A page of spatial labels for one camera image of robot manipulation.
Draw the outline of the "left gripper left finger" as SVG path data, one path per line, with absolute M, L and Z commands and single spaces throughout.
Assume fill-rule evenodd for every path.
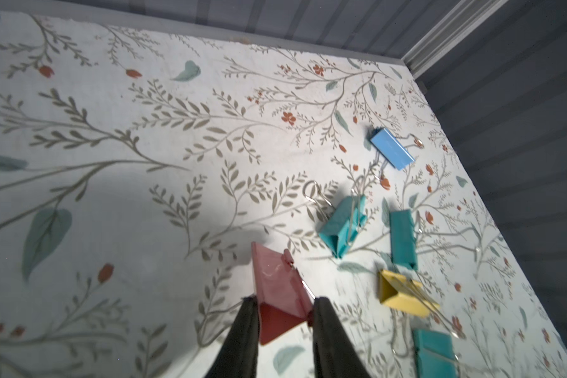
M 259 336 L 258 301 L 246 297 L 206 377 L 256 377 Z

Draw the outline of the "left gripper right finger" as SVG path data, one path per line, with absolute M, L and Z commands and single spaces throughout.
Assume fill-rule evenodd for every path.
M 316 377 L 370 377 L 326 297 L 313 304 L 313 361 Z

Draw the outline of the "pink binder clip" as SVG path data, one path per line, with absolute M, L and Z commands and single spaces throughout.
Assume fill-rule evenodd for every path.
M 314 295 L 295 266 L 291 252 L 251 244 L 255 294 L 260 322 L 259 343 L 271 343 L 306 323 L 313 325 Z

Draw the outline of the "yellow binder clip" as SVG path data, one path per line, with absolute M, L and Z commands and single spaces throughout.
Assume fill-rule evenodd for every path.
M 454 337 L 463 339 L 464 332 L 446 318 L 439 303 L 431 298 L 420 282 L 400 273 L 381 270 L 379 272 L 379 301 L 381 304 L 419 318 L 436 315 L 439 321 Z

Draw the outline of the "blue binder clip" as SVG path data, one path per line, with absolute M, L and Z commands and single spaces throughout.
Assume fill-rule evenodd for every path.
M 414 134 L 397 137 L 384 128 L 375 129 L 368 141 L 399 171 L 415 161 L 415 158 L 409 152 L 410 147 L 425 148 L 422 141 Z

